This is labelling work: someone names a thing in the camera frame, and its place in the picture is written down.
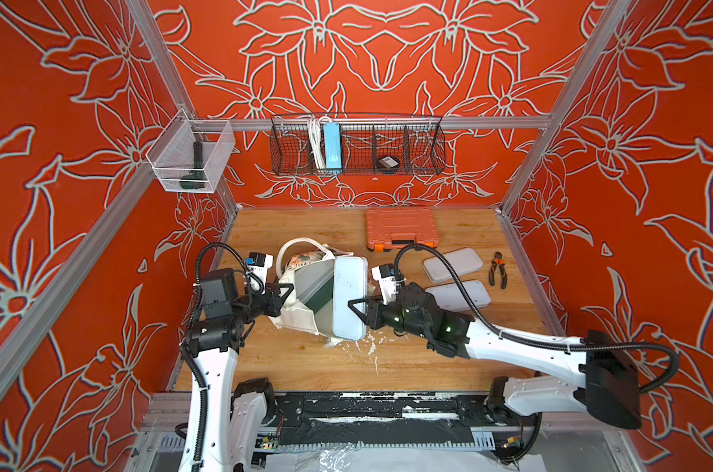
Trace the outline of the grey pencil case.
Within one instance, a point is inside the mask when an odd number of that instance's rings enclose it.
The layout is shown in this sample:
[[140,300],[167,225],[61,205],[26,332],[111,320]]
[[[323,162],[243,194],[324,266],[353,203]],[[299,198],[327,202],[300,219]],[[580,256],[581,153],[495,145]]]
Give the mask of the grey pencil case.
[[[475,308],[484,308],[490,305],[492,299],[481,281],[467,280],[462,283],[462,286],[466,289]],[[435,298],[441,309],[452,312],[470,311],[470,305],[464,299],[464,295],[456,283],[429,287],[426,292]]]
[[[472,248],[462,248],[443,255],[458,277],[481,271],[484,267],[482,259]],[[433,283],[452,280],[453,277],[446,265],[438,258],[432,257],[423,262],[423,269]]]
[[367,296],[367,261],[362,257],[342,256],[335,260],[333,291],[333,336],[345,340],[361,340],[366,334],[366,326],[352,310],[350,302],[357,300],[354,307],[364,310],[362,299]]

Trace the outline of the white canvas tote bag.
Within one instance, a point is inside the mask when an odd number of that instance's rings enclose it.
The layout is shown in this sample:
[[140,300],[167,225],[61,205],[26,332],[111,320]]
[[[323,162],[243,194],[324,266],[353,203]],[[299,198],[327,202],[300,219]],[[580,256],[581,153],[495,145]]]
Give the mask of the white canvas tote bag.
[[311,238],[287,241],[277,255],[275,271],[278,282],[291,283],[293,291],[281,315],[272,320],[275,328],[325,336],[328,346],[342,342],[333,332],[335,261],[351,255]]

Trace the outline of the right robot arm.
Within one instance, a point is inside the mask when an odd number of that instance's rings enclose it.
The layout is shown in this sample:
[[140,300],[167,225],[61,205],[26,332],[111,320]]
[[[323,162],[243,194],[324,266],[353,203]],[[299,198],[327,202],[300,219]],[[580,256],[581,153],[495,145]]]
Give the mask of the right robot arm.
[[[400,263],[409,251],[425,251],[440,261],[469,314],[441,308],[432,294],[405,279]],[[491,360],[539,373],[531,380],[503,376],[493,381],[488,407],[512,416],[585,412],[609,426],[637,430],[643,424],[641,396],[666,385],[681,366],[679,354],[661,343],[614,342],[599,330],[585,337],[557,337],[496,326],[475,306],[448,259],[427,245],[405,246],[378,273],[390,285],[387,297],[348,301],[364,326],[389,326],[398,334],[418,336],[430,351],[447,358]]]

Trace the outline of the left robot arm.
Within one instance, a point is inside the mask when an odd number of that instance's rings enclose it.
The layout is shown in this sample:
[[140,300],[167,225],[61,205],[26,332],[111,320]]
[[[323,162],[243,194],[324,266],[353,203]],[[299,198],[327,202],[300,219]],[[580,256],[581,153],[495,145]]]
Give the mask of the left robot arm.
[[182,471],[248,471],[261,426],[277,415],[267,378],[234,383],[240,350],[256,321],[281,315],[291,283],[267,279],[270,255],[242,257],[226,243],[205,246],[195,261],[196,305],[179,353],[192,377],[182,434]]

